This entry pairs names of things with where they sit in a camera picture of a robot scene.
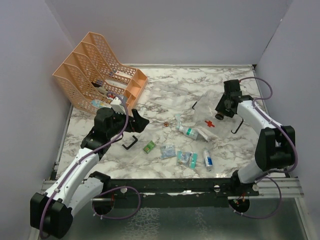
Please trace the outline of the brown medicine bottle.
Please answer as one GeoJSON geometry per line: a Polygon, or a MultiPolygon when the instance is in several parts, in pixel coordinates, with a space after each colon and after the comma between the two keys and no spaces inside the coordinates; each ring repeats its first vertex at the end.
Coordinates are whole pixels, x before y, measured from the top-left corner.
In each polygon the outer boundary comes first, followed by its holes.
{"type": "Polygon", "coordinates": [[[216,115],[215,115],[215,118],[222,121],[224,119],[224,115],[220,112],[218,112],[216,115]]]}

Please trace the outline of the clear first aid box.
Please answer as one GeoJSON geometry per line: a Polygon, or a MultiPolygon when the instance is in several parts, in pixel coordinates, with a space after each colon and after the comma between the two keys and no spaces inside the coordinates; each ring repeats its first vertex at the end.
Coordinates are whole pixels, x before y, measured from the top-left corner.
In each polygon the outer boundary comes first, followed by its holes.
{"type": "Polygon", "coordinates": [[[222,94],[214,90],[205,92],[192,106],[195,123],[194,128],[203,127],[217,136],[217,139],[230,137],[237,131],[242,118],[235,115],[233,118],[225,116],[223,120],[215,118],[216,106],[221,99],[222,94]]]}

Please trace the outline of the white gauze packet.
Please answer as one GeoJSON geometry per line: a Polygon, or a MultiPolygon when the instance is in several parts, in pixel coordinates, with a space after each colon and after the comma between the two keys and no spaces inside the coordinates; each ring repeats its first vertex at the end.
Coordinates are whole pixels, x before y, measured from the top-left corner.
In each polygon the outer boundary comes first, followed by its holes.
{"type": "Polygon", "coordinates": [[[212,132],[210,132],[209,130],[207,130],[204,127],[197,127],[196,130],[198,131],[198,133],[207,141],[213,141],[217,138],[216,135],[214,135],[212,132]]]}

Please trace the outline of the silver blue pill packet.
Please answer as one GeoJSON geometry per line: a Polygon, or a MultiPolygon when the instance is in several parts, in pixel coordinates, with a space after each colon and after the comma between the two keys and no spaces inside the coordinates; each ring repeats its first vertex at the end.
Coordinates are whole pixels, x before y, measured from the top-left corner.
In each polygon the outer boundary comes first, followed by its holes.
{"type": "Polygon", "coordinates": [[[175,157],[176,148],[173,144],[165,144],[160,147],[161,159],[169,159],[175,157]]]}

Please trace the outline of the white green-label bottle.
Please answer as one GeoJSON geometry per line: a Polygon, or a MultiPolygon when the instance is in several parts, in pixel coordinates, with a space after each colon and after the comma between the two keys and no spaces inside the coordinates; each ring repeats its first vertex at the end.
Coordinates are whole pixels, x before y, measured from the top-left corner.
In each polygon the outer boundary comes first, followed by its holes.
{"type": "Polygon", "coordinates": [[[198,132],[190,127],[180,126],[178,130],[183,133],[186,137],[196,140],[198,137],[198,132]]]}

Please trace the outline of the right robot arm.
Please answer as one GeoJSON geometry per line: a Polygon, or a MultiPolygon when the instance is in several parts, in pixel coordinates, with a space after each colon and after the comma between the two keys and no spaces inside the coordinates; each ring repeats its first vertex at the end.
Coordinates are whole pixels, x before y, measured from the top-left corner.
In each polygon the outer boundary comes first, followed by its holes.
{"type": "Polygon", "coordinates": [[[298,163],[294,128],[282,125],[267,115],[258,106],[258,98],[242,93],[240,83],[240,79],[225,81],[223,95],[215,108],[216,119],[238,115],[258,135],[254,161],[232,174],[229,189],[236,196],[246,192],[248,184],[269,173],[290,172],[298,163]]]}

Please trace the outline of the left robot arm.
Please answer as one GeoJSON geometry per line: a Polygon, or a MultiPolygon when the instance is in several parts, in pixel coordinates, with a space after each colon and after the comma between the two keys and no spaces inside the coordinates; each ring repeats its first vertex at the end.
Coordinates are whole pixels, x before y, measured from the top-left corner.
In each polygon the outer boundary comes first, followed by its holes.
{"type": "Polygon", "coordinates": [[[91,198],[103,198],[110,193],[111,186],[103,180],[104,175],[88,179],[85,176],[124,132],[141,133],[148,124],[149,120],[136,109],[132,116],[108,107],[96,112],[94,125],[69,167],[44,193],[36,192],[30,199],[30,225],[40,231],[42,239],[44,234],[63,238],[74,216],[91,198]]]}

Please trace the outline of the green small medicine box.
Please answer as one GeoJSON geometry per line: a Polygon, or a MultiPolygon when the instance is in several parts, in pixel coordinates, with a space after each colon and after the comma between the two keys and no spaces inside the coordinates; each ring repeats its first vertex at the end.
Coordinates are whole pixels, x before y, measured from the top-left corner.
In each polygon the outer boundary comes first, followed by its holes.
{"type": "Polygon", "coordinates": [[[155,147],[156,147],[156,144],[151,140],[151,141],[143,148],[143,151],[148,154],[148,153],[150,153],[155,147]]]}

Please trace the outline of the clear plastic tray insert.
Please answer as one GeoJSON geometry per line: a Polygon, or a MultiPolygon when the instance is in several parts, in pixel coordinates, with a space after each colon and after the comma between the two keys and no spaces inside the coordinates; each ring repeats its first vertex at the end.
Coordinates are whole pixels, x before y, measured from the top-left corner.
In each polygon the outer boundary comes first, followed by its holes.
{"type": "Polygon", "coordinates": [[[177,83],[162,81],[156,81],[150,88],[149,101],[179,112],[190,109],[193,104],[190,90],[177,83]]]}

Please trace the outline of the teal white swab packet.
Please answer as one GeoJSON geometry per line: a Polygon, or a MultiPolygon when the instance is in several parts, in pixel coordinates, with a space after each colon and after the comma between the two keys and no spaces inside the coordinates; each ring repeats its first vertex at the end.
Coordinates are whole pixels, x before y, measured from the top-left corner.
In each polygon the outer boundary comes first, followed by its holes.
{"type": "Polygon", "coordinates": [[[180,115],[180,114],[176,114],[176,115],[175,115],[175,120],[176,120],[176,126],[175,126],[175,128],[176,128],[177,130],[179,130],[179,129],[181,128],[181,126],[182,126],[182,123],[181,123],[181,115],[180,115]]]}

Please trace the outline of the blue packet in organizer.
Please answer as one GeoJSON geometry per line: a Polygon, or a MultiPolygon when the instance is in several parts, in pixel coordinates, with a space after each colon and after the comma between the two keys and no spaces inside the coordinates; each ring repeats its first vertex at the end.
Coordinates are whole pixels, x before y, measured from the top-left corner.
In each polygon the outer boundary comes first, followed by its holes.
{"type": "Polygon", "coordinates": [[[92,100],[91,104],[92,104],[93,107],[98,108],[98,109],[100,109],[100,108],[108,108],[109,107],[109,105],[107,103],[105,103],[105,102],[103,102],[101,100],[98,100],[98,99],[92,100]]]}

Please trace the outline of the white blue tube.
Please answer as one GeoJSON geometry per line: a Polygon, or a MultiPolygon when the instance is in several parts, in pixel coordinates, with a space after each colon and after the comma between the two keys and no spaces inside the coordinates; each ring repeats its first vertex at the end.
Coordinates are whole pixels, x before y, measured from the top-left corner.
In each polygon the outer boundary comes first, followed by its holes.
{"type": "Polygon", "coordinates": [[[210,156],[209,150],[207,148],[203,149],[203,160],[205,167],[208,171],[211,171],[213,169],[213,162],[212,158],[210,156]]]}

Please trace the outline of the teal bandage packet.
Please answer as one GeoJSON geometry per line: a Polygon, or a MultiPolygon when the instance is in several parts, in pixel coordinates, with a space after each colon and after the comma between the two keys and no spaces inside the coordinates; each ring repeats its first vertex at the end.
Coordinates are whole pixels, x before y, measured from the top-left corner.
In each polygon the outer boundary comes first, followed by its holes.
{"type": "Polygon", "coordinates": [[[184,165],[192,170],[196,168],[198,154],[195,152],[181,151],[177,152],[177,165],[184,165]]]}

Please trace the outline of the peach plastic file organizer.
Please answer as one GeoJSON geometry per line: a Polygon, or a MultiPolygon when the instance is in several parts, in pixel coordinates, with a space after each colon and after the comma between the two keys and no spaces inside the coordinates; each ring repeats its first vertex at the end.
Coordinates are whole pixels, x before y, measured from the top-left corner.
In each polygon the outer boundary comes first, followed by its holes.
{"type": "Polygon", "coordinates": [[[86,34],[53,76],[72,105],[90,114],[98,110],[91,104],[92,100],[109,104],[115,97],[100,94],[91,82],[102,82],[108,91],[127,97],[129,110],[134,108],[148,83],[140,69],[120,63],[104,36],[94,32],[86,34]],[[115,71],[131,78],[116,76],[115,71]]]}

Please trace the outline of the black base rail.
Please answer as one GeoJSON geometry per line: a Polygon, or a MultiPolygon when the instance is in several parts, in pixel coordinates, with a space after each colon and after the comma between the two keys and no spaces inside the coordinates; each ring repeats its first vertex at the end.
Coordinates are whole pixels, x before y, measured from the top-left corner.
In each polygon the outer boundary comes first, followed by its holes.
{"type": "Polygon", "coordinates": [[[112,179],[95,171],[89,175],[102,183],[107,202],[99,207],[116,209],[228,207],[229,197],[258,196],[253,184],[237,183],[231,178],[151,178],[112,179]]]}

